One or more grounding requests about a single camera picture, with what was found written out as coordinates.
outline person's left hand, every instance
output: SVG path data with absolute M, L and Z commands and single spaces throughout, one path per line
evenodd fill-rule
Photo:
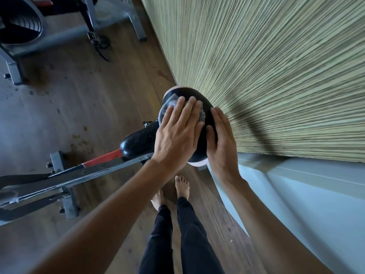
M 157 130 L 155 151 L 151 160 L 176 174 L 194 154 L 204 122 L 198 122 L 201 101 L 179 97 L 175 108 L 169 106 Z

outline green textured wall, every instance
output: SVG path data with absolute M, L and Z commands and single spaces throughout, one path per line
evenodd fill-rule
M 365 0 L 142 0 L 240 152 L 365 161 Z

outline gray cloth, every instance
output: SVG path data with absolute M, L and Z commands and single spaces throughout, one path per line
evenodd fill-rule
M 158 123 L 160 125 L 162 123 L 163 117 L 165 116 L 167 108 L 171 105 L 176 107 L 178 99 L 179 99 L 179 97 L 174 93 L 173 95 L 171 95 L 171 97 L 169 99 L 167 99 L 165 104 L 162 105 L 160 112 L 158 113 Z M 200 109 L 199 121 L 203 121 L 205 123 L 205 112 L 204 112 L 203 108 Z

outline finger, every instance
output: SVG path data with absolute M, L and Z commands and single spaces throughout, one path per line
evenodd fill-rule
M 196 98 L 194 96 L 191 96 L 189 98 L 189 101 L 185 104 L 185 107 L 181 111 L 180 118 L 177 121 L 178 125 L 185 128 L 185 125 L 190 117 L 191 111 L 193 110 L 195 103 L 196 103 Z
M 195 149 L 198 146 L 198 139 L 200 137 L 200 133 L 202 132 L 203 127 L 204 127 L 204 122 L 203 121 L 199 121 L 195 125 L 195 129 L 194 129 L 194 145 L 193 145 Z
M 180 117 L 181 110 L 184 107 L 184 104 L 185 104 L 185 97 L 180 96 L 179 99 L 177 100 L 177 103 L 176 103 L 176 106 L 174 107 L 174 110 L 172 111 L 169 124 L 171 124 L 171 125 L 176 124 L 177 120 Z
M 201 101 L 196 101 L 193 109 L 189 115 L 189 119 L 186 123 L 187 127 L 195 127 L 196 123 L 199 120 L 200 110 L 202 109 L 203 103 Z
M 231 127 L 231 124 L 228 121 L 228 118 L 223 113 L 223 111 L 221 110 L 220 107 L 215 107 L 215 110 L 217 111 L 219 117 L 222 119 L 223 124 L 226 127 L 226 131 L 227 131 L 228 135 L 234 140 L 234 136 L 233 136 L 233 132 L 232 132 L 232 127 Z
M 213 127 L 211 125 L 207 125 L 207 155 L 213 155 L 216 149 L 217 145 L 215 144 L 215 134 Z
M 165 111 L 165 115 L 162 118 L 162 122 L 160 127 L 166 127 L 167 123 L 169 123 L 171 114 L 172 114 L 172 110 L 174 109 L 174 107 L 172 105 L 169 105 L 168 108 Z
M 223 139 L 224 137 L 228 136 L 228 133 L 227 133 L 226 127 L 225 127 L 221 117 L 217 113 L 217 111 L 214 108 L 211 108 L 210 111 L 213 115 L 215 129 L 217 131 L 218 141 L 219 141 L 219 140 Z

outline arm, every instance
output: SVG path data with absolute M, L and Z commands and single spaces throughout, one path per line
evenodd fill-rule
M 236 142 L 220 108 L 211 110 L 218 141 L 207 127 L 207 155 L 268 273 L 332 273 L 261 202 L 238 171 Z
M 203 122 L 201 102 L 179 98 L 169 107 L 156 134 L 150 161 L 46 254 L 32 274 L 104 273 L 148 201 L 183 168 L 196 150 Z

